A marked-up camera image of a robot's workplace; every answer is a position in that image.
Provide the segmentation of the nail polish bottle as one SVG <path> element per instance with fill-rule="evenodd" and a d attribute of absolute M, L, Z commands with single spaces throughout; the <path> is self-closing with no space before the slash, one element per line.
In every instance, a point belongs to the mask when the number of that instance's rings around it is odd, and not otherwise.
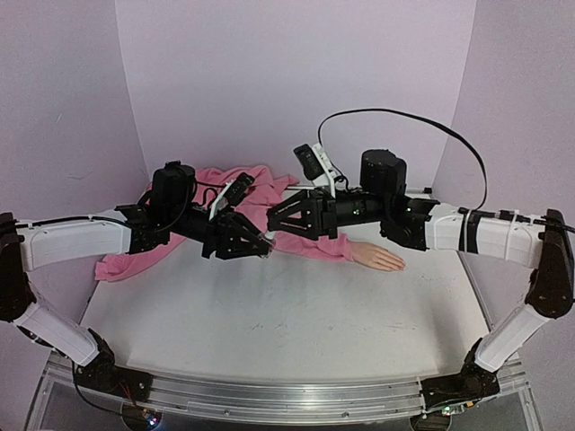
<path fill-rule="evenodd" d="M 261 239 L 261 254 L 262 259 L 267 259 L 270 254 L 274 251 L 276 242 L 273 239 L 263 237 Z"/>

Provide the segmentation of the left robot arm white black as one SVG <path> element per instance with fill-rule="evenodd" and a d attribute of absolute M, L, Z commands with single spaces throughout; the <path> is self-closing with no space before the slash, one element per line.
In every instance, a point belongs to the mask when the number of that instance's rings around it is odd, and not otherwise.
<path fill-rule="evenodd" d="M 172 234 L 201 243 L 206 259 L 265 258 L 274 242 L 235 210 L 253 182 L 241 174 L 206 209 L 194 201 L 199 187 L 195 170 L 175 161 L 154 173 L 151 189 L 135 204 L 32 222 L 3 213 L 1 320 L 68 357 L 100 391 L 115 391 L 121 372 L 106 341 L 54 311 L 32 287 L 29 274 L 62 261 L 152 251 Z"/>

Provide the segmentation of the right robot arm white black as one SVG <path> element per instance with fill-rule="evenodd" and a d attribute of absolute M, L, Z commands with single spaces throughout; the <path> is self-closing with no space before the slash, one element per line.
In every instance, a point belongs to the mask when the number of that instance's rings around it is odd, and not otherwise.
<path fill-rule="evenodd" d="M 312 184 L 268 211 L 272 232 L 317 241 L 336 238 L 343 226 L 378 222 L 382 237 L 407 249 L 459 251 L 531 269 L 525 298 L 474 343 L 461 370 L 421 382 L 425 411 L 447 414 L 457 405 L 498 394 L 497 373 L 504 363 L 548 321 L 570 312 L 574 256 L 561 212 L 550 209 L 544 216 L 486 212 L 410 198 L 406 162 L 383 149 L 362 154 L 357 190 L 338 190 L 321 145 L 301 145 L 294 153 Z"/>

